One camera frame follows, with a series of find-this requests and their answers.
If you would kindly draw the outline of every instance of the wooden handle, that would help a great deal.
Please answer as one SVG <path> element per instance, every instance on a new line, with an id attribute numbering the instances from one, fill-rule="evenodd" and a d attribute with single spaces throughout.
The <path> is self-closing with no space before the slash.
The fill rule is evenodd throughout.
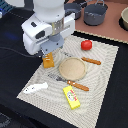
<path id="1" fill-rule="evenodd" d="M 89 58 L 85 58 L 85 57 L 82 57 L 81 58 L 83 61 L 87 61 L 87 62 L 90 62 L 90 63 L 93 63 L 93 64 L 97 64 L 97 65 L 100 65 L 101 62 L 100 61 L 97 61 L 97 60 L 93 60 L 93 59 L 89 59 Z"/>
<path id="2" fill-rule="evenodd" d="M 74 87 L 76 87 L 76 88 L 79 88 L 79 89 L 81 89 L 81 90 L 84 90 L 84 91 L 89 91 L 89 88 L 88 88 L 88 87 L 83 86 L 83 85 L 81 85 L 81 84 L 77 84 L 77 83 L 75 83 L 75 82 L 73 82 L 73 81 L 70 81 L 70 80 L 67 81 L 67 84 L 72 85 L 72 86 L 74 86 Z"/>

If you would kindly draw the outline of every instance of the cloth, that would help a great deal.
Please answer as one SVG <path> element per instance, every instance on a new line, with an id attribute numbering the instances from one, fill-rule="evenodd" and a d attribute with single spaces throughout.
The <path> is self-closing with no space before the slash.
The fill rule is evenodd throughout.
<path id="1" fill-rule="evenodd" d="M 49 85 L 47 90 L 42 89 L 29 95 L 20 92 L 17 98 L 55 115 L 76 127 L 94 128 L 96 126 L 118 47 L 92 41 L 92 49 L 84 51 L 81 50 L 81 42 L 84 40 L 86 39 L 72 35 L 68 36 L 65 39 L 63 49 L 54 53 L 53 58 L 55 67 L 44 69 L 41 64 L 26 86 L 22 89 L 23 91 L 32 84 L 47 82 Z M 70 109 L 63 93 L 63 88 L 68 85 L 62 81 L 58 82 L 55 79 L 51 79 L 48 76 L 50 73 L 53 73 L 61 77 L 58 67 L 65 58 L 68 58 L 64 53 L 72 54 L 78 58 L 86 57 L 101 61 L 101 65 L 86 63 L 87 74 L 83 79 L 76 81 L 78 84 L 89 87 L 89 91 L 85 92 L 73 87 L 81 103 L 81 106 L 75 110 Z"/>

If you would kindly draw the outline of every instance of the white robot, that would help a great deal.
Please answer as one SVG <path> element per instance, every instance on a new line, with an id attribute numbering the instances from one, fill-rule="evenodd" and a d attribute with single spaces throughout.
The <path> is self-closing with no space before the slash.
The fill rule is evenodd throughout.
<path id="1" fill-rule="evenodd" d="M 65 17 L 65 0 L 5 0 L 17 7 L 29 7 L 35 12 L 22 24 L 23 42 L 30 55 L 45 57 L 62 47 L 64 38 L 75 31 L 75 13 Z"/>

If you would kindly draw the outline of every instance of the black cable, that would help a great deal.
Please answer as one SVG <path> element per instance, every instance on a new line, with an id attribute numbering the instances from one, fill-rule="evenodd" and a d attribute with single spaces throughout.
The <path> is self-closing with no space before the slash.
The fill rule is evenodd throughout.
<path id="1" fill-rule="evenodd" d="M 18 51 L 16 51 L 16 50 L 14 50 L 14 49 L 11 49 L 11 48 L 0 47 L 0 49 L 10 50 L 10 51 L 16 52 L 16 53 L 18 53 L 18 54 L 20 54 L 20 55 L 22 55 L 22 56 L 25 56 L 25 57 L 29 57 L 29 58 L 36 58 L 36 56 L 29 56 L 29 55 L 25 55 L 25 54 L 23 54 L 23 53 L 20 53 L 20 52 L 18 52 Z"/>

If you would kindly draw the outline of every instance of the red apple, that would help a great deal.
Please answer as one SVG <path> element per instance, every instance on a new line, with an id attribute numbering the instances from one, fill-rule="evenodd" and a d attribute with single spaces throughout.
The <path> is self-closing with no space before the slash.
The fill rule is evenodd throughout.
<path id="1" fill-rule="evenodd" d="M 90 40 L 85 40 L 81 42 L 82 50 L 90 50 L 92 48 L 92 42 Z"/>

